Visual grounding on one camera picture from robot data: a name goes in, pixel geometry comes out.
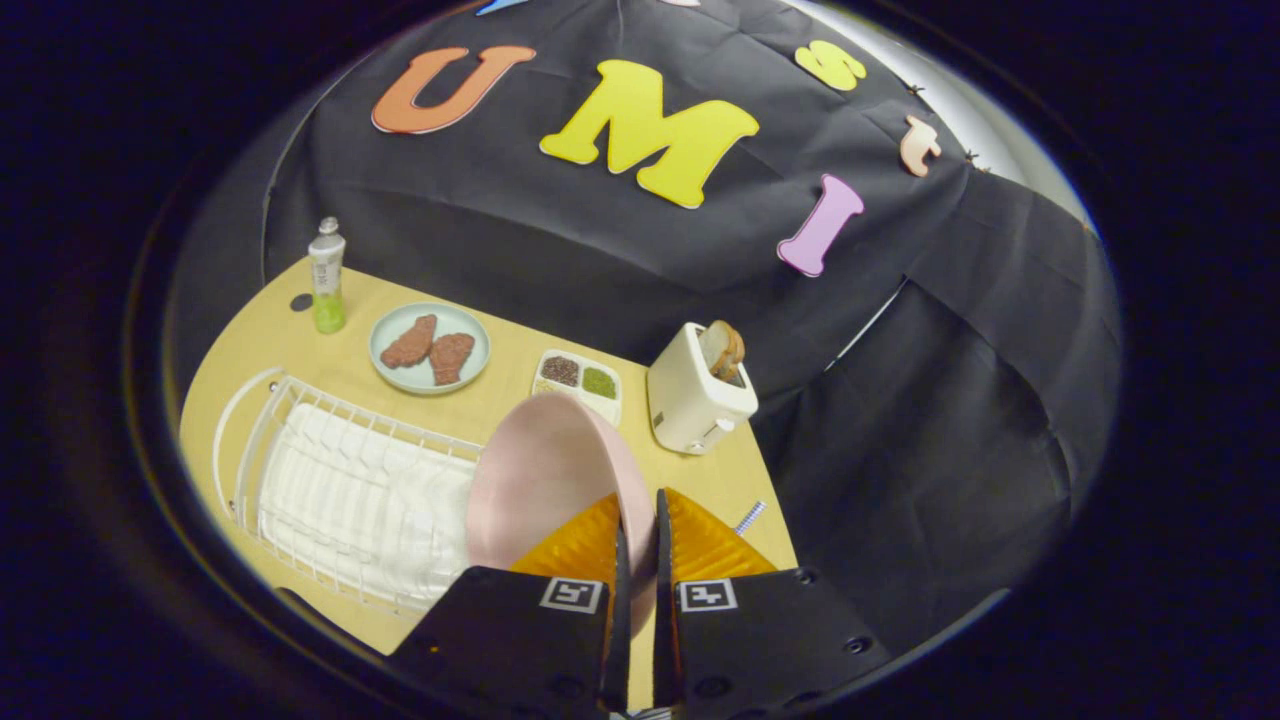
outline black fabric backdrop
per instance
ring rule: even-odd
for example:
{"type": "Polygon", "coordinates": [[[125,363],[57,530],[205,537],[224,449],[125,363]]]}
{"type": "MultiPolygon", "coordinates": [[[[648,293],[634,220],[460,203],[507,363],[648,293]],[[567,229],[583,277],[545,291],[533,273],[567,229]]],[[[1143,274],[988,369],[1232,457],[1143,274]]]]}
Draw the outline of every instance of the black fabric backdrop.
{"type": "Polygon", "coordinates": [[[1120,382],[1098,240],[965,163],[920,97],[800,12],[649,0],[620,15],[612,0],[534,0],[412,28],[326,88],[264,132],[188,238],[173,297],[175,316],[196,319],[174,323],[183,387],[259,278],[303,258],[320,218],[337,215],[355,269],[637,363],[686,320],[740,328],[762,400],[753,428],[797,556],[895,652],[1016,583],[1078,510],[1120,382]],[[849,50],[868,77],[852,92],[823,85],[792,59],[813,40],[849,50]],[[416,55],[471,51],[426,86],[417,102],[429,106],[494,45],[538,56],[461,122],[419,136],[370,122],[416,55]],[[657,156],[613,176],[603,150],[585,167],[539,150],[611,58],[663,74],[666,114],[719,99],[759,120],[712,173],[701,208],[636,184],[657,156]],[[906,114],[940,131],[927,178],[897,156],[906,114]],[[867,210],[823,275],[805,278],[774,247],[813,209],[823,173],[867,210]],[[210,268],[237,284],[212,283],[210,268]],[[904,277],[900,297],[823,373],[904,277]]]}

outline white wire dish rack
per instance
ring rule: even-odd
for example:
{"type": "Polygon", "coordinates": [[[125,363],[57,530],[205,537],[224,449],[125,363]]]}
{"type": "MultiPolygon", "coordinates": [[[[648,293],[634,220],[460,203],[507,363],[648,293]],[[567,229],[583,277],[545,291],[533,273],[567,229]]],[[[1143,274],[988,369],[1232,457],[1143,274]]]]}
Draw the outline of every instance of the white wire dish rack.
{"type": "Polygon", "coordinates": [[[426,612],[466,570],[466,505],[483,447],[365,410],[280,368],[250,378],[214,433],[214,484],[236,524],[330,591],[426,612]],[[232,500],[223,430],[269,378],[232,500]]]}

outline green liquid bottle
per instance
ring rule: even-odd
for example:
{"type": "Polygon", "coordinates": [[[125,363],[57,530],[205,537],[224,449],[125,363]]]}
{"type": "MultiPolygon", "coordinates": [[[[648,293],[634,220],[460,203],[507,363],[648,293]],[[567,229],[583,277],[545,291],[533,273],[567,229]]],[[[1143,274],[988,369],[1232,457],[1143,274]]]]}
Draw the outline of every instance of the green liquid bottle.
{"type": "Polygon", "coordinates": [[[338,234],[338,219],[320,222],[320,234],[311,241],[311,282],[315,293],[312,313],[316,329],[335,333],[347,324],[347,310],[342,305],[342,254],[347,241],[338,234]]]}

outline white toaster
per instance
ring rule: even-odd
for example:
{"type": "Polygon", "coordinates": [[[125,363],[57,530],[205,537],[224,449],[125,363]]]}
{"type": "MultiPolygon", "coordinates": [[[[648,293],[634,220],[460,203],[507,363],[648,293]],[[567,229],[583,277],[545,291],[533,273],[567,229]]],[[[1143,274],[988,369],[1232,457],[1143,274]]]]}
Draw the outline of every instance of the white toaster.
{"type": "Polygon", "coordinates": [[[746,365],[739,365],[732,382],[712,377],[698,343],[704,329],[685,323],[648,374],[653,434],[667,450],[686,455],[710,452],[759,407],[746,365]]]}

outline wooden table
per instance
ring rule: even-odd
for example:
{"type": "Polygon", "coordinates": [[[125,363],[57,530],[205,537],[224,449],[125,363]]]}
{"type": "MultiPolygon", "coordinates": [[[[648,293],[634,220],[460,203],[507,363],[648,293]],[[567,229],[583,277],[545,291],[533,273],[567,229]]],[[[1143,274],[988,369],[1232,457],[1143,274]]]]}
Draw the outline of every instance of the wooden table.
{"type": "MultiPolygon", "coordinates": [[[[545,350],[566,350],[600,361],[622,378],[623,407],[618,430],[635,454],[650,493],[655,497],[662,487],[676,488],[730,525],[741,520],[755,501],[764,501],[768,507],[745,538],[776,566],[796,565],[777,496],[751,428],[741,425],[705,456],[664,450],[654,441],[649,427],[645,366],[468,309],[489,333],[492,354],[488,368],[471,384],[453,393],[413,396],[393,388],[374,369],[369,359],[369,334],[374,323],[396,307],[410,302],[448,301],[347,268],[343,270],[347,325],[325,336],[316,332],[310,310],[293,311],[289,307],[296,296],[310,291],[310,260],[303,258],[271,281],[227,325],[205,356],[187,395],[180,443],[210,516],[262,582],[296,591],[319,612],[375,650],[390,653],[421,616],[390,615],[300,575],[237,527],[219,507],[211,470],[219,416],[236,391],[268,368],[283,366],[291,375],[374,413],[485,445],[503,416],[529,397],[534,372],[545,350]]],[[[219,471],[228,493],[252,421],[266,402],[268,392],[265,386],[253,388],[224,429],[219,471]]],[[[631,646],[630,706],[634,710],[652,705],[653,625],[652,620],[646,621],[631,646]]]]}

